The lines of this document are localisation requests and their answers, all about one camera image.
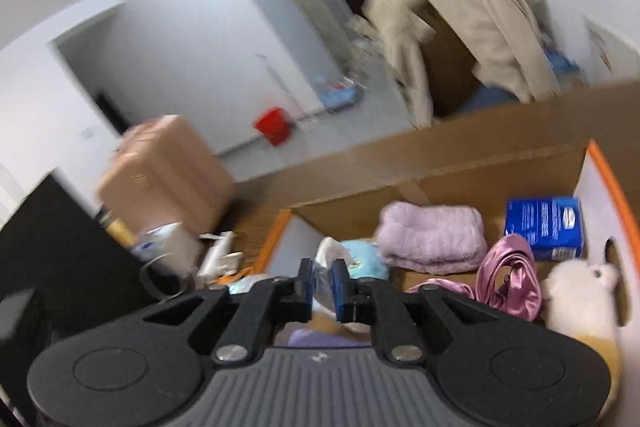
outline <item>red bucket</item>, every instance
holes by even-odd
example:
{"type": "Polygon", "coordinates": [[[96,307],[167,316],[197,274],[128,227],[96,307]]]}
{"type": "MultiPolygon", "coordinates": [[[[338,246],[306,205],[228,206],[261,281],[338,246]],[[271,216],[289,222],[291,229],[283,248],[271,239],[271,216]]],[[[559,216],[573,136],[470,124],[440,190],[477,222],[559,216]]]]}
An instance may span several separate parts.
{"type": "Polygon", "coordinates": [[[271,145],[278,145],[289,137],[289,124],[285,112],[279,107],[268,110],[254,122],[254,129],[260,131],[271,145]]]}

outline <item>gray ribbed panel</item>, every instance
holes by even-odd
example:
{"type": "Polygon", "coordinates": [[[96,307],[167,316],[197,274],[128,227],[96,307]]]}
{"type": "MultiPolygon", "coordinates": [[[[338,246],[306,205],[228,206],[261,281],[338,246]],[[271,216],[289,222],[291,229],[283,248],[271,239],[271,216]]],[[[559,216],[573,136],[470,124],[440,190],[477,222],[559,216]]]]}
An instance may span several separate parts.
{"type": "Polygon", "coordinates": [[[244,369],[219,371],[170,427],[472,427],[415,370],[373,349],[268,349],[244,369]],[[313,360],[319,353],[328,358],[313,360]]]}

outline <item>silver screw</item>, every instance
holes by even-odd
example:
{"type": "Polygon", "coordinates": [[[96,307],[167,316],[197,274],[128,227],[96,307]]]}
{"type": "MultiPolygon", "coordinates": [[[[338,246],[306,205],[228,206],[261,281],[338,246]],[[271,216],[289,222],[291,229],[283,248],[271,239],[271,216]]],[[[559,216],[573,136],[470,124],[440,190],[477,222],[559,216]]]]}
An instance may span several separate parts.
{"type": "Polygon", "coordinates": [[[391,350],[391,356],[398,362],[415,362],[422,356],[422,350],[418,346],[411,344],[403,344],[396,346],[391,350]]]}
{"type": "Polygon", "coordinates": [[[228,346],[219,347],[216,351],[216,357],[222,362],[240,362],[244,360],[249,352],[246,347],[239,344],[228,344],[228,346]]]}

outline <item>beige jacket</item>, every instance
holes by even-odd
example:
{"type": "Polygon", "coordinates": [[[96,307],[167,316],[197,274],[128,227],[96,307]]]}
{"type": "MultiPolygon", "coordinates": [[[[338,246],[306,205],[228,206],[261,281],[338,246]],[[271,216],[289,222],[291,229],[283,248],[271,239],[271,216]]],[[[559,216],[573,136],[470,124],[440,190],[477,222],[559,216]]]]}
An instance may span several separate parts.
{"type": "MultiPolygon", "coordinates": [[[[433,122],[433,105],[419,43],[433,32],[410,9],[418,1],[366,0],[363,12],[379,30],[396,78],[407,87],[414,125],[424,127],[433,122]]],[[[484,85],[507,89],[521,102],[559,92],[527,0],[429,1],[478,61],[474,74],[484,85]]]]}

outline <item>barcode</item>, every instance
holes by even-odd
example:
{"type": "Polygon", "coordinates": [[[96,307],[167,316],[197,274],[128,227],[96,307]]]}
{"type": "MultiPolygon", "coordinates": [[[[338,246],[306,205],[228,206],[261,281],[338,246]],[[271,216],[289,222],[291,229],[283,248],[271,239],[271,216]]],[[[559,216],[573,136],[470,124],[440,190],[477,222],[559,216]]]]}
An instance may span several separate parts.
{"type": "Polygon", "coordinates": [[[551,253],[551,259],[553,259],[553,261],[573,259],[577,251],[576,248],[554,248],[554,251],[551,253]]]}

